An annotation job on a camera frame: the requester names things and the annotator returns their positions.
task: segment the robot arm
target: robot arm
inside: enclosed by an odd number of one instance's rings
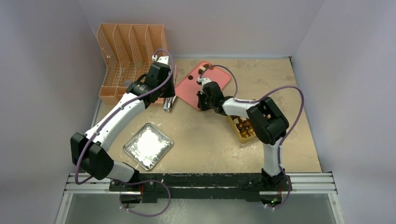
[[[119,103],[96,126],[86,131],[84,135],[75,133],[70,140],[73,163],[77,165],[78,158],[88,142],[87,136],[94,136],[86,153],[83,155],[80,167],[98,180],[107,177],[123,182],[135,182],[139,171],[126,163],[114,161],[107,154],[107,151],[127,124],[139,113],[143,112],[151,103],[155,102],[158,98],[175,95],[173,79],[171,78],[160,90],[122,107],[125,102],[159,86],[167,78],[169,71],[168,57],[160,57],[156,62],[151,64],[148,74],[143,75],[137,81],[130,84]],[[97,133],[96,130],[98,127],[108,119],[110,120]]]
[[[224,97],[219,85],[208,78],[198,78],[201,85],[198,108],[202,111],[213,109],[221,115],[235,115],[249,118],[257,138],[264,146],[263,171],[276,182],[281,178],[282,153],[278,155],[279,143],[286,135],[289,122],[271,98],[255,102],[237,102],[233,97]]]

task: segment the red tray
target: red tray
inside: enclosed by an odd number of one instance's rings
[[[200,62],[175,88],[176,96],[197,110],[200,110],[198,108],[197,93],[201,90],[201,86],[197,83],[197,78],[199,77],[198,71],[199,67],[204,66],[205,64],[211,63],[206,61]],[[210,78],[210,80],[219,85],[220,89],[223,89],[231,80],[231,75],[218,67],[214,67],[213,70],[206,71],[202,77]]]

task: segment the beige tabletop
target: beige tabletop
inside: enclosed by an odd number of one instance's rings
[[[282,85],[296,85],[288,58],[285,59],[176,59],[177,82],[181,81],[201,61],[228,67],[238,81],[241,99],[257,99]],[[233,95],[235,86],[230,81],[224,88],[225,96]],[[294,89],[285,89],[271,95],[290,125],[300,107],[300,96]],[[113,106],[103,105],[98,118],[103,118]],[[157,126],[173,141],[173,147],[150,171],[153,173],[248,173],[260,172],[264,164],[263,145],[255,139],[240,144],[226,118],[214,111],[200,112],[177,98],[172,111],[149,107],[133,119],[112,144],[109,154],[140,170],[123,151],[124,144],[146,123]],[[299,123],[283,144],[283,164],[286,172],[321,172],[308,121],[303,112]]]

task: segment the metal tray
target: metal tray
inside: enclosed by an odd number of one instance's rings
[[[172,145],[169,137],[146,123],[123,148],[145,170],[151,170]]]

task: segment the perforated plastic divider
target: perforated plastic divider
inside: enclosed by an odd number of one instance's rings
[[[155,33],[150,33],[151,26]],[[163,25],[100,25],[98,41],[107,70],[99,96],[106,105],[117,104],[127,86],[148,73],[154,47],[168,49],[164,32]],[[163,99],[152,105],[162,106]]]

